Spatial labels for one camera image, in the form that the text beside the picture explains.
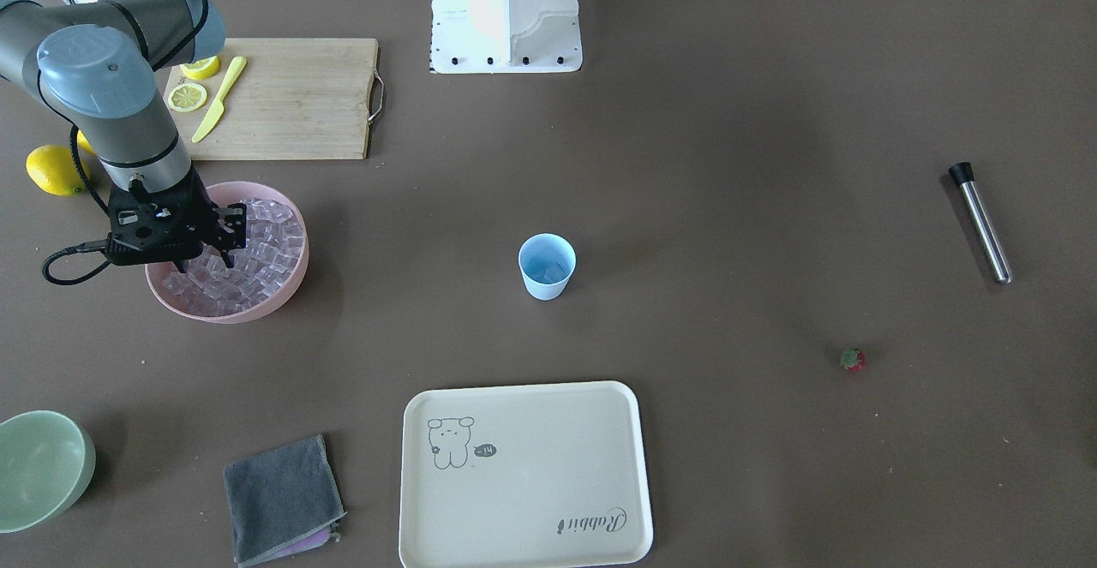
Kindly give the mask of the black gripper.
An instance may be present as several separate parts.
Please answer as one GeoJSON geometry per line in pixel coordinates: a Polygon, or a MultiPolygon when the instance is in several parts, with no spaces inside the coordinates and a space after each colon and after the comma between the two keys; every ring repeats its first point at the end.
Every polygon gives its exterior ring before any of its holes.
{"type": "Polygon", "coordinates": [[[231,251],[246,248],[248,241],[247,206],[217,206],[195,170],[161,192],[132,193],[113,185],[108,217],[105,257],[114,265],[182,264],[210,247],[231,270],[236,262],[231,251]]]}

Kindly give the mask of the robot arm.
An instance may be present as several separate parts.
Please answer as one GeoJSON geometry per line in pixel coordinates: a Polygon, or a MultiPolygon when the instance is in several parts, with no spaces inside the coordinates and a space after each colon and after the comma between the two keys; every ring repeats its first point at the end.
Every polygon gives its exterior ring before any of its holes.
{"type": "Polygon", "coordinates": [[[214,56],[225,25],[210,0],[3,0],[3,79],[83,132],[112,182],[99,209],[105,239],[56,257],[97,253],[106,265],[189,260],[246,245],[244,204],[207,194],[154,73],[214,56]]]}

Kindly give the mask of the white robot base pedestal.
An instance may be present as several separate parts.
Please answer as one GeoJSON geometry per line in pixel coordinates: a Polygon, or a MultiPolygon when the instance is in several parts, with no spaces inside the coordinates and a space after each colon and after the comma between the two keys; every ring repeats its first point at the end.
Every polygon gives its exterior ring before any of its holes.
{"type": "Polygon", "coordinates": [[[578,0],[432,0],[434,73],[568,73],[581,69],[578,0]]]}

